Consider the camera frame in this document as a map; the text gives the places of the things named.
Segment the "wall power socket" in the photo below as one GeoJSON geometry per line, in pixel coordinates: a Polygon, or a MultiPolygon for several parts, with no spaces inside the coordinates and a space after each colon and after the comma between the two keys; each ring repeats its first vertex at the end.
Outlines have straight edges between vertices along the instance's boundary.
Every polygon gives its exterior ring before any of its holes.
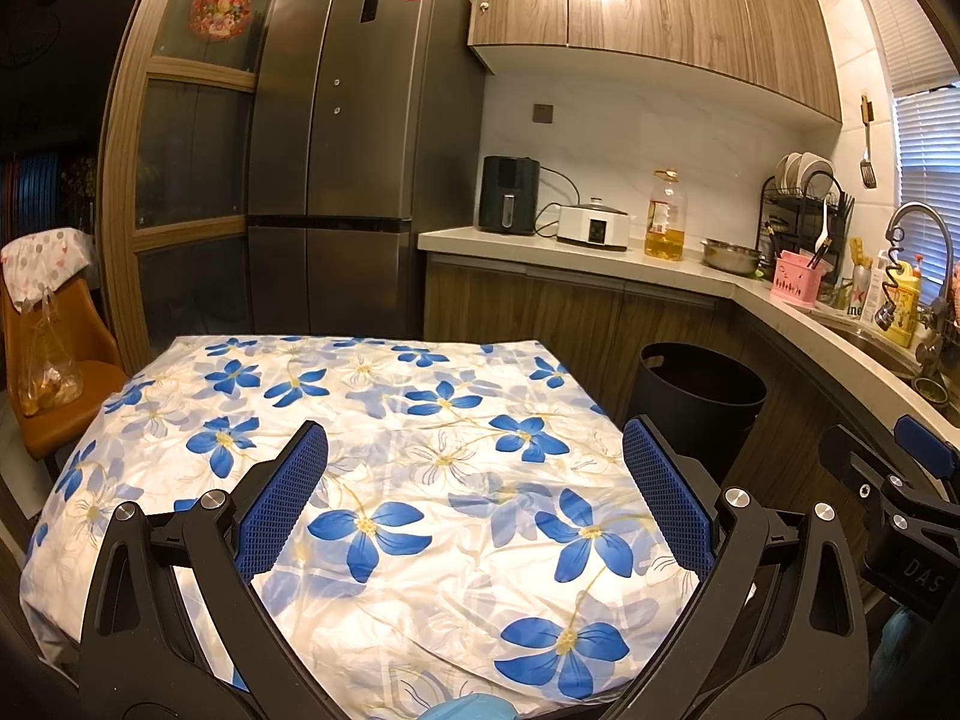
{"type": "Polygon", "coordinates": [[[551,104],[535,103],[532,106],[532,122],[534,124],[550,125],[555,119],[555,109],[551,104]]]}

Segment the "wooden upper cabinets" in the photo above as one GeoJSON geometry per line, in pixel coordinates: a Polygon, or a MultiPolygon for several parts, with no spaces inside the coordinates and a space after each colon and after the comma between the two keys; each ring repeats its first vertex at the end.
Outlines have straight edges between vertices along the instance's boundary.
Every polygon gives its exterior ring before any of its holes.
{"type": "Polygon", "coordinates": [[[581,75],[715,99],[791,127],[841,119],[818,0],[473,0],[496,75],[581,75]]]}

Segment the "black dish rack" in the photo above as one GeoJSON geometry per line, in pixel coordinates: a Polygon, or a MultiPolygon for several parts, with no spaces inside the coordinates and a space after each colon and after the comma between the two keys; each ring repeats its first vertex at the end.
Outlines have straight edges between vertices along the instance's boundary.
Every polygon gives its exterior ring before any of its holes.
{"type": "Polygon", "coordinates": [[[760,190],[757,247],[765,277],[773,276],[776,259],[784,252],[813,257],[820,236],[825,236],[823,289],[835,288],[853,210],[854,197],[841,187],[827,158],[810,151],[784,154],[760,190]]]}

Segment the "wooden cabinets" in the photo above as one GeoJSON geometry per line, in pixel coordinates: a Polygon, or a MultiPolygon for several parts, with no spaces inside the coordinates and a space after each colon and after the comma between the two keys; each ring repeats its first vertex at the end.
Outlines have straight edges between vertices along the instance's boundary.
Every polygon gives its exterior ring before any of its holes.
{"type": "Polygon", "coordinates": [[[807,511],[835,507],[853,548],[866,543],[853,493],[823,470],[817,445],[828,427],[848,427],[923,491],[934,484],[895,444],[888,427],[788,333],[731,298],[715,298],[573,271],[431,254],[425,335],[433,341],[539,340],[615,422],[628,416],[641,351],[654,341],[716,349],[766,383],[761,408],[727,483],[763,504],[807,511]]]}
{"type": "Polygon", "coordinates": [[[581,75],[715,99],[791,127],[841,119],[818,0],[473,0],[496,75],[581,75]]]}

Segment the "black trash bin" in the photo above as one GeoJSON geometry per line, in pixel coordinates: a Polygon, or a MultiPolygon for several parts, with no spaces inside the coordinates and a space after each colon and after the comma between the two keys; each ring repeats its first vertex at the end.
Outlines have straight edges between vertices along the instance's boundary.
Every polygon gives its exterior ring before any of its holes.
{"type": "Polygon", "coordinates": [[[696,344],[641,349],[626,419],[647,416],[677,455],[721,484],[765,405],[766,383],[742,362],[696,344]]]}

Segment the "white green can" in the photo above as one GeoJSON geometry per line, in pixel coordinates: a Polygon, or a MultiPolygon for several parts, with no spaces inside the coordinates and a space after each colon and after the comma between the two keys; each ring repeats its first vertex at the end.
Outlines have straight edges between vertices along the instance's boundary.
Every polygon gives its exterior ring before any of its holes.
{"type": "Polygon", "coordinates": [[[851,280],[850,304],[846,309],[846,314],[853,319],[861,320],[866,309],[867,298],[871,291],[872,266],[858,263],[853,270],[853,279],[851,280]]]}

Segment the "black air fryer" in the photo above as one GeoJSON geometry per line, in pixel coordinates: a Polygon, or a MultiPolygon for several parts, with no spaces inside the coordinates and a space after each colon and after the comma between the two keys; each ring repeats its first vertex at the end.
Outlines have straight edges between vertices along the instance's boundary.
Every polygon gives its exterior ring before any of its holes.
{"type": "Polygon", "coordinates": [[[478,229],[532,236],[537,218],[539,185],[539,161],[487,156],[483,160],[478,229]]]}

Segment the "steel mixing bowl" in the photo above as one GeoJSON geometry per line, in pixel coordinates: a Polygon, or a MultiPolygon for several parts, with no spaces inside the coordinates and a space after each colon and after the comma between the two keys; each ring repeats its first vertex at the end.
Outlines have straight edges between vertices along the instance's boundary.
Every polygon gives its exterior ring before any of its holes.
{"type": "Polygon", "coordinates": [[[716,241],[716,239],[703,239],[701,247],[703,247],[704,265],[724,273],[753,278],[760,266],[761,254],[757,249],[716,241]]]}

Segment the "steel sink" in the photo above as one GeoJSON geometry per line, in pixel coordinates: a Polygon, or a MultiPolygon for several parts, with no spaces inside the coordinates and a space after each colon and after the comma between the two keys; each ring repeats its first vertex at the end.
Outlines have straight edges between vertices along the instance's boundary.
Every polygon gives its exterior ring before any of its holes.
{"type": "Polygon", "coordinates": [[[958,426],[958,394],[952,383],[940,371],[934,371],[924,377],[916,353],[901,348],[887,340],[882,333],[870,325],[850,319],[833,310],[812,310],[809,317],[818,325],[827,328],[833,335],[855,346],[864,355],[869,356],[880,366],[887,369],[901,382],[909,385],[918,395],[934,406],[940,416],[946,418],[953,427],[958,426]]]}

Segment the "dark steel refrigerator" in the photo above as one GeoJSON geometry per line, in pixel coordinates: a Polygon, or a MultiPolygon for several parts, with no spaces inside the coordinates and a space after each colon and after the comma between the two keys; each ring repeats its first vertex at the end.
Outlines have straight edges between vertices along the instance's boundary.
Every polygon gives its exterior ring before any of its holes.
{"type": "Polygon", "coordinates": [[[420,337],[418,239],[473,218],[469,21],[469,0],[278,0],[247,179],[256,332],[420,337]]]}

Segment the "hanging spatula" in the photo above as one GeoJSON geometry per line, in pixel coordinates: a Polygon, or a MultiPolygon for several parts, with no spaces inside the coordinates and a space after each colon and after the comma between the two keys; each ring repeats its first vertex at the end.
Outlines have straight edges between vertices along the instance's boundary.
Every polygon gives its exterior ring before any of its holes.
{"type": "Polygon", "coordinates": [[[874,105],[872,104],[871,98],[867,94],[862,94],[861,103],[859,103],[859,109],[861,109],[861,122],[864,127],[864,151],[862,151],[862,158],[859,161],[859,169],[861,169],[861,181],[862,185],[867,188],[867,190],[875,190],[878,186],[877,182],[877,172],[875,172],[874,161],[872,160],[872,124],[874,123],[874,105]]]}

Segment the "pink utensil holder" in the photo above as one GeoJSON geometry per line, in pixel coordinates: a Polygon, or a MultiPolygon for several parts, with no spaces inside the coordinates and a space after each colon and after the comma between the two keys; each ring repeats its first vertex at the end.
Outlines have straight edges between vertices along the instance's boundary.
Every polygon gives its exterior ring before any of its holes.
{"type": "Polygon", "coordinates": [[[776,261],[771,296],[792,305],[814,307],[825,275],[825,265],[812,265],[811,255],[784,250],[776,261]]]}

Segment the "window blinds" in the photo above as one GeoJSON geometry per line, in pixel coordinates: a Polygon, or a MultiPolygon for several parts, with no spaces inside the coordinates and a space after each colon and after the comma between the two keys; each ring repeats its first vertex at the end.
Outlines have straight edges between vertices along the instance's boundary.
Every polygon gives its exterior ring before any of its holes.
{"type": "Polygon", "coordinates": [[[924,203],[946,226],[913,213],[901,257],[923,261],[929,304],[958,263],[958,68],[919,0],[864,0],[892,95],[898,201],[924,203]]]}

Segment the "cooking oil bottle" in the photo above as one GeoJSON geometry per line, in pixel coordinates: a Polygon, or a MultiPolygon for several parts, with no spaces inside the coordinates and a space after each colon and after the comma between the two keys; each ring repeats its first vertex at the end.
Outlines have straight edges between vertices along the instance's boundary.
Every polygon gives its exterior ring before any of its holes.
{"type": "Polygon", "coordinates": [[[686,229],[686,195],[675,169],[654,172],[647,202],[644,253],[669,262],[683,259],[686,229]]]}

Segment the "wooden lower cabinets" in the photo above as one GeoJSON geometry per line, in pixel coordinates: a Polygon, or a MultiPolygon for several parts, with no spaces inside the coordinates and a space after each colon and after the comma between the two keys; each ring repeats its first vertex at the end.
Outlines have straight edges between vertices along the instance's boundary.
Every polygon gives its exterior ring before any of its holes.
{"type": "Polygon", "coordinates": [[[615,422],[628,416],[641,351],[654,341],[716,349],[766,383],[761,408],[727,483],[763,504],[807,511],[835,507],[853,548],[866,543],[853,493],[823,470],[817,445],[828,427],[848,427],[923,491],[934,484],[895,444],[888,427],[788,333],[731,298],[715,298],[573,271],[431,254],[425,335],[433,341],[539,340],[615,422]]]}

